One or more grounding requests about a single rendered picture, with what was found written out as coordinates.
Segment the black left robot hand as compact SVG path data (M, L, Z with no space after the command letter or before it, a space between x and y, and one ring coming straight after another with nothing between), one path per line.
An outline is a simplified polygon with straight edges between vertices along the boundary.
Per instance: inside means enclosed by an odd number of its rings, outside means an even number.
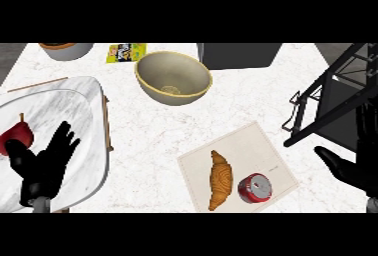
M20 141L5 141L10 168L22 177L19 204L23 207L31 207L38 197L53 199L59 193L66 165L81 142L73 139L73 135L70 124L63 121L47 148L38 154L32 153Z

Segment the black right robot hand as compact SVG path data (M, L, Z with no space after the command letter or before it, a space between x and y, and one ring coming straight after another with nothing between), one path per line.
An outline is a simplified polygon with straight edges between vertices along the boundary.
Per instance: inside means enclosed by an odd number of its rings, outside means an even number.
M372 103L355 108L357 150L355 162L342 159L321 146L314 153L326 164L333 177L378 198L378 106Z

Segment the red can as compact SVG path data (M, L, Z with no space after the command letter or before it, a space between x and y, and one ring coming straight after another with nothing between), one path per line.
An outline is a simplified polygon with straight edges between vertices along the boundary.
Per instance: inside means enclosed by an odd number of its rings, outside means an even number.
M239 197L246 203L265 202L271 192L271 183L259 173L252 173L237 184Z

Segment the beige placemat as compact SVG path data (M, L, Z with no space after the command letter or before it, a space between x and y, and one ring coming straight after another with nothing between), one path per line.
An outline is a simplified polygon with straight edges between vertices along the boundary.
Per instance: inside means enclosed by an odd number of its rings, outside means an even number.
M194 210L205 213L209 213L211 198L211 151L225 158L233 174L231 194L214 213L259 212L296 189L298 182L258 123L252 122L178 157ZM237 184L254 173L267 177L271 184L271 197L265 202L246 203L237 193Z

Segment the white marble plate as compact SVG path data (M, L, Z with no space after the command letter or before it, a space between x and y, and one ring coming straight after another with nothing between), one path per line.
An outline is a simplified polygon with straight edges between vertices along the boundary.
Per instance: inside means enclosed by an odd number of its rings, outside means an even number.
M93 77L0 94L0 213L54 212L84 202L106 180L107 140Z

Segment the red pear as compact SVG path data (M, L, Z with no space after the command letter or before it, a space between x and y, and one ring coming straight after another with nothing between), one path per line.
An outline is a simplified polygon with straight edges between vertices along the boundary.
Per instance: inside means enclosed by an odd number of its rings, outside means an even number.
M31 147L34 142L34 133L28 126L28 123L20 120L0 135L0 154L7 155L5 141L14 139L23 143L26 147Z

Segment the golden croissant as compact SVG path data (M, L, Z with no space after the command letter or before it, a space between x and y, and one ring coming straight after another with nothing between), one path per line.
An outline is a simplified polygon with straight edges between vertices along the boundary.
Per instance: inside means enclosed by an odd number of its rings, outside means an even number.
M215 208L224 203L228 195L231 194L233 187L233 173L231 166L225 158L215 150L211 151L212 167L209 173L209 205L208 210L214 211Z

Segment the grey pot with orange rim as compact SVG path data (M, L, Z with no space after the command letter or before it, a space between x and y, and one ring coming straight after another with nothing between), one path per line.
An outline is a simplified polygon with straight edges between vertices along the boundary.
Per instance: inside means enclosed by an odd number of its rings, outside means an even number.
M48 57L56 61L70 61L81 58L93 48L91 43L65 43L60 45L48 45L39 43Z

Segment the beige bowl with yellow rim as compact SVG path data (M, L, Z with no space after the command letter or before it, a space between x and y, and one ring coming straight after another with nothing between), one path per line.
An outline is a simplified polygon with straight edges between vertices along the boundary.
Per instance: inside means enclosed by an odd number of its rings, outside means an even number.
M190 56L171 51L146 54L135 62L134 75L147 96L169 106L190 104L212 85L205 65Z

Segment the yellow snack packet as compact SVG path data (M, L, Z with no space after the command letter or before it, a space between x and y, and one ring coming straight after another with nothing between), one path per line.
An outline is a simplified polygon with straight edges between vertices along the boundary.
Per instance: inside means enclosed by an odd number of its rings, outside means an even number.
M135 62L146 54L144 43L124 43L109 46L106 62Z

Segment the dark grey box appliance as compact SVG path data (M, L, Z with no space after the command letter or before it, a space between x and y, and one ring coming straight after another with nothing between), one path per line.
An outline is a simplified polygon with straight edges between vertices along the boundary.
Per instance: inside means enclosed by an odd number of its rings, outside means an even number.
M197 57L209 70L265 68L280 43L197 43Z

